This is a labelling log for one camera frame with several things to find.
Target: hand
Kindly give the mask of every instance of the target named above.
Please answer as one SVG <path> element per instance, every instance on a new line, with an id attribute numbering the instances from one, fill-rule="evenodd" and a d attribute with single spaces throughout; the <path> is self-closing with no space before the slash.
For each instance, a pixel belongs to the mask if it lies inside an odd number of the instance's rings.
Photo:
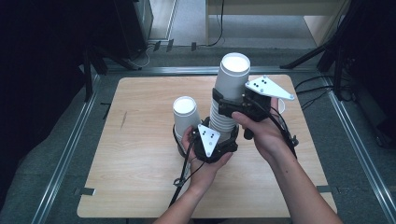
<path id="1" fill-rule="evenodd" d="M 277 98 L 271 99 L 271 107 L 277 110 Z M 271 114 L 276 115 L 276 112 L 271 109 Z M 248 116 L 239 112 L 233 112 L 232 116 L 233 119 L 242 125 L 244 129 L 249 128 L 254 132 L 254 143 L 256 148 L 266 160 L 271 159 L 279 150 L 285 148 L 284 146 L 286 143 L 282 134 L 280 133 L 280 130 L 270 119 L 264 119 L 261 122 L 255 122 L 248 118 Z"/>
<path id="2" fill-rule="evenodd" d="M 183 137 L 181 138 L 181 144 L 186 149 L 190 145 L 191 131 L 192 131 L 192 127 L 189 127 L 184 132 Z M 191 176 L 189 190 L 193 190 L 195 193 L 203 195 L 212 185 L 217 171 L 227 163 L 227 161 L 231 158 L 232 155 L 233 155 L 232 152 L 228 152 L 224 154 L 217 162 L 210 164 L 205 163 L 199 169 L 199 171 L 197 171 L 194 175 Z M 188 160 L 191 163 L 191 173 L 196 171 L 203 163 L 203 161 L 200 161 L 196 158 L 193 148 L 190 151 Z"/>

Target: wooden tabletop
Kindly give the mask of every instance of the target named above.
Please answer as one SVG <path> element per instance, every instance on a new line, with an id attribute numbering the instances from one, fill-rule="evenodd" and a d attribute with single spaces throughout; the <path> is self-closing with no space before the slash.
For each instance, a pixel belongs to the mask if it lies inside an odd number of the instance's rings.
<path id="1" fill-rule="evenodd" d="M 295 94 L 288 76 L 269 78 Z M 159 217 L 175 193 L 173 182 L 184 161 L 172 134 L 173 102 L 179 96 L 192 97 L 204 119 L 215 81 L 216 77 L 121 79 L 85 185 L 95 193 L 81 196 L 78 215 Z M 282 115 L 300 141 L 295 148 L 300 164 L 316 186 L 327 186 L 297 97 L 285 103 Z M 244 139 L 241 130 L 236 143 L 238 150 L 219 170 L 193 217 L 289 217 L 273 172 L 253 141 Z M 321 195 L 336 211 L 332 195 Z"/>

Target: forearm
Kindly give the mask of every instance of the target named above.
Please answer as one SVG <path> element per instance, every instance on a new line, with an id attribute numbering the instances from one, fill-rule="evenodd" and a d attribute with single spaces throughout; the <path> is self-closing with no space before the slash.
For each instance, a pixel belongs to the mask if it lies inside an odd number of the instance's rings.
<path id="1" fill-rule="evenodd" d="M 154 223 L 188 223 L 202 197 L 204 192 L 187 189 Z"/>
<path id="2" fill-rule="evenodd" d="M 268 162 L 282 190 L 293 223 L 341 223 L 289 149 L 282 149 Z"/>

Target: white triangular marker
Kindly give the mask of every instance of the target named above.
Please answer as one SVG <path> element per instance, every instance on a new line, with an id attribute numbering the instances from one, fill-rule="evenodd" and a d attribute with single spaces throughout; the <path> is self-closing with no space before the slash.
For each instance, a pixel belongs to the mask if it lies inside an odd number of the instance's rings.
<path id="1" fill-rule="evenodd" d="M 268 76 L 263 76 L 248 81 L 247 83 L 245 83 L 245 86 L 248 89 L 257 92 L 260 95 L 282 98 L 285 100 L 294 100 L 293 94 L 290 94 L 287 91 L 283 90 Z"/>
<path id="2" fill-rule="evenodd" d="M 199 134 L 204 145 L 205 154 L 209 158 L 212 156 L 213 150 L 219 141 L 220 133 L 215 130 L 209 129 L 202 124 L 198 124 Z"/>

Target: stack of paper cups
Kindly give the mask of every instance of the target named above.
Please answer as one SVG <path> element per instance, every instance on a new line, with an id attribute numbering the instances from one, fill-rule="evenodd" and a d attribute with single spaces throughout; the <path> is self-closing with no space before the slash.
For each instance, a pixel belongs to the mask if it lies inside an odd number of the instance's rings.
<path id="1" fill-rule="evenodd" d="M 174 118 L 175 118 L 175 133 L 178 142 L 181 145 L 181 137 L 183 133 L 191 125 L 194 128 L 201 123 L 199 117 L 197 104 L 190 96 L 181 96 L 174 101 Z"/>
<path id="2" fill-rule="evenodd" d="M 247 56 L 241 53 L 225 55 L 221 60 L 215 89 L 223 95 L 225 100 L 242 102 L 249 71 L 250 60 Z M 231 137 L 235 125 L 236 122 L 233 119 L 219 114 L 219 104 L 212 99 L 209 128 L 220 133 L 219 143 Z"/>

